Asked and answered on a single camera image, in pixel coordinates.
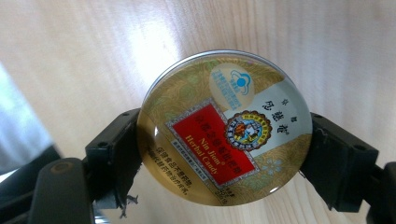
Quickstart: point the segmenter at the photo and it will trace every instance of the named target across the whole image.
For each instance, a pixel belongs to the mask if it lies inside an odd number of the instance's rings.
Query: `wood grain surface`
[[[396,161],[396,2],[0,1],[0,62],[66,157],[118,114],[140,107],[168,66],[209,49],[240,49],[282,68],[319,113]],[[161,188],[143,168],[139,205],[113,223],[365,223],[329,211],[295,176],[255,203],[203,206]]]

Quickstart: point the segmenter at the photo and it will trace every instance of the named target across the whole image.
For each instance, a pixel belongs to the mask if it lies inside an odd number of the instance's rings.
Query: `metal rim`
[[[286,79],[288,79],[291,83],[292,80],[289,78],[289,76],[282,70],[280,69],[278,66],[276,66],[274,63],[271,63],[270,61],[268,61],[267,59],[253,54],[253,53],[248,53],[242,50],[236,50],[236,49],[213,49],[213,50],[208,50],[208,51],[203,51],[197,54],[193,54],[185,59],[182,59],[180,61],[178,61],[177,63],[172,64],[170,67],[168,67],[165,71],[163,71],[158,77],[157,79],[155,79],[155,81],[152,83],[152,85],[150,86],[150,88],[148,89],[148,93],[145,96],[145,99],[143,102],[146,101],[146,99],[149,97],[149,95],[151,94],[152,90],[157,86],[157,84],[164,78],[166,77],[167,74],[169,74],[172,70],[174,70],[175,68],[181,66],[183,63],[187,63],[191,60],[197,59],[197,58],[201,58],[201,57],[205,57],[205,56],[209,56],[209,55],[216,55],[216,54],[233,54],[233,55],[241,55],[241,56],[245,56],[245,57],[250,57],[253,58],[255,60],[258,60],[262,63],[266,63],[270,66],[272,66],[273,68],[275,68],[275,70],[277,70],[280,74],[282,74]]]

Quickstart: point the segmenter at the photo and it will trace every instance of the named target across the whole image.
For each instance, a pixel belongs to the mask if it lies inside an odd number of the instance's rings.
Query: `tin lid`
[[[285,185],[309,148],[312,121],[274,64],[235,50],[200,53],[167,69],[137,122],[143,163],[192,202],[237,205]]]

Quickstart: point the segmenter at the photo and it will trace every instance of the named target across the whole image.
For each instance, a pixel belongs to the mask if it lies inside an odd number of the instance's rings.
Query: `red label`
[[[211,104],[173,125],[181,140],[219,186],[255,169],[243,151],[228,145],[224,127]]]

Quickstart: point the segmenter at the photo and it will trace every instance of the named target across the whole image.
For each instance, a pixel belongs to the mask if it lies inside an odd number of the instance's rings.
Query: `round tin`
[[[237,205],[285,185],[308,151],[312,121],[288,76],[236,50],[200,53],[167,69],[137,122],[143,163],[192,202]]]

